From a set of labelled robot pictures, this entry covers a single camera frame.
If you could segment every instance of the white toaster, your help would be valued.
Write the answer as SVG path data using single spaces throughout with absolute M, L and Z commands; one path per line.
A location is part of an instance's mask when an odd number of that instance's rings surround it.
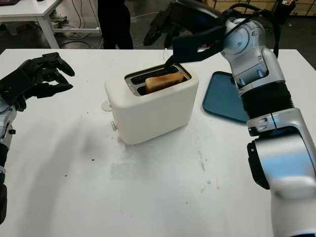
M 105 82 L 108 101 L 104 111 L 113 113 L 112 127 L 127 144 L 138 144 L 187 124 L 198 89 L 198 77 L 181 65 L 164 65 L 131 73 L 125 78 Z M 145 80 L 150 77 L 182 72 L 182 83 L 146 94 Z

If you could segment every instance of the floor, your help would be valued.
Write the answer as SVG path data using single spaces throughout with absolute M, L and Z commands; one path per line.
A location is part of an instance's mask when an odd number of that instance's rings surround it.
M 170 0 L 126 0 L 126 5 L 130 10 L 131 17 L 158 12 L 168 6 Z M 74 0 L 75 6 L 80 12 L 80 0 Z M 79 27 L 79 17 L 76 14 L 72 0 L 64 0 L 57 8 L 60 14 L 67 15 L 65 27 L 75 26 Z M 86 28 L 95 28 L 97 23 L 90 7 L 88 0 L 82 0 L 82 15 L 86 22 Z M 154 18 L 155 14 L 149 14 L 138 17 L 131 21 L 131 35 L 133 37 L 135 49 L 163 49 L 163 39 L 158 40 L 152 46 L 141 46 L 143 38 L 147 33 L 149 24 Z M 267 29 L 267 45 L 272 48 L 274 45 L 274 36 L 271 27 L 263 23 Z M 0 31 L 0 53 L 6 48 L 48 48 L 48 43 L 42 34 L 40 28 L 33 29 L 29 26 L 21 26 L 18 29 L 18 36 L 11 36 L 7 31 Z M 74 41 L 81 38 L 82 34 L 56 34 L 55 37 L 59 45 L 66 42 Z M 98 49 L 101 43 L 99 34 L 90 34 L 83 39 L 78 39 L 83 42 L 73 42 L 62 46 L 62 48 L 92 48 Z M 297 49 L 306 60 L 316 69 L 316 17 L 290 17 L 284 24 L 281 33 L 280 48 Z

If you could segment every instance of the black pants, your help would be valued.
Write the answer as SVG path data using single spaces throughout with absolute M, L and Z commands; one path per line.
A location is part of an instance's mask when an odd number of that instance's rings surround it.
M 130 13 L 125 0 L 98 0 L 98 17 L 104 49 L 133 49 L 133 40 L 129 33 Z

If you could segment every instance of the bread slice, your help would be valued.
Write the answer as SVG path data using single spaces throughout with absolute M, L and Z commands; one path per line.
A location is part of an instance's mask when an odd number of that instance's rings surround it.
M 146 93 L 150 94 L 155 91 L 179 84 L 184 78 L 183 73 L 172 73 L 160 77 L 147 78 L 145 81 Z

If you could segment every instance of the desk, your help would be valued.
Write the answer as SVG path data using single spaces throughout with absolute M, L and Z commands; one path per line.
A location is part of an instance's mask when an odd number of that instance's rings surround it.
M 53 52 L 10 49 L 0 78 Z M 200 84 L 188 125 L 129 146 L 101 110 L 104 81 L 164 62 L 163 50 L 58 50 L 74 88 L 28 101 L 14 121 L 6 163 L 6 237 L 271 237 L 270 191 L 252 180 L 245 125 L 208 115 L 201 103 L 219 54 L 187 66 Z M 279 61 L 316 141 L 316 72 L 296 50 Z
M 38 21 L 51 48 L 59 48 L 49 19 L 62 0 L 21 0 L 16 5 L 0 6 L 0 22 Z

